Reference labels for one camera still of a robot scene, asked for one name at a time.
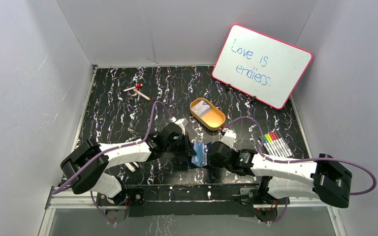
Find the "blue leather card holder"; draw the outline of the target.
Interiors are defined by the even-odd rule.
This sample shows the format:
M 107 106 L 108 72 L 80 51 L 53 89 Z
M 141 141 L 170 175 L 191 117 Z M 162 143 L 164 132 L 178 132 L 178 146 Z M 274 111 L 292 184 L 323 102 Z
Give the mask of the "blue leather card holder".
M 193 149 L 196 152 L 195 156 L 188 158 L 188 165 L 191 167 L 206 167 L 208 165 L 207 151 L 211 146 L 211 142 L 195 142 L 193 143 Z

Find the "silver credit card stack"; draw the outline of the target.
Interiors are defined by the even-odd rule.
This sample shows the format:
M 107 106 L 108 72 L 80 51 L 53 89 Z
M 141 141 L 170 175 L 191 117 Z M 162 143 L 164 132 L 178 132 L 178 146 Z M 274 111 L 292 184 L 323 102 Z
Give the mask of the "silver credit card stack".
M 211 110 L 211 106 L 205 101 L 205 100 L 200 100 L 192 110 L 199 116 L 202 117 L 206 115 L 208 112 Z

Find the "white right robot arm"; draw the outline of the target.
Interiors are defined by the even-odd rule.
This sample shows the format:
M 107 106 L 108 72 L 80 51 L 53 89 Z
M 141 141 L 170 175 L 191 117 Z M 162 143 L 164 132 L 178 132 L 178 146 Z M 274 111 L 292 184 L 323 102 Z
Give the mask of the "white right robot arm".
M 257 196 L 265 204 L 274 199 L 307 197 L 333 207 L 349 206 L 352 173 L 332 158 L 277 157 L 253 149 L 234 150 L 220 141 L 211 144 L 207 158 L 209 165 L 239 176 L 262 177 L 263 187 Z

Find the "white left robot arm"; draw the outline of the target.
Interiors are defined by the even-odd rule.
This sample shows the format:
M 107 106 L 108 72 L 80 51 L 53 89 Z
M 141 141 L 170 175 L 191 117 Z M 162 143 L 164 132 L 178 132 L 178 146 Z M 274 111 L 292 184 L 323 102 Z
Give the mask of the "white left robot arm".
M 122 180 L 106 170 L 127 163 L 149 162 L 163 157 L 192 157 L 196 155 L 183 126 L 170 123 L 161 132 L 121 144 L 102 144 L 88 139 L 60 164 L 65 182 L 74 194 L 97 192 L 121 205 L 127 199 Z

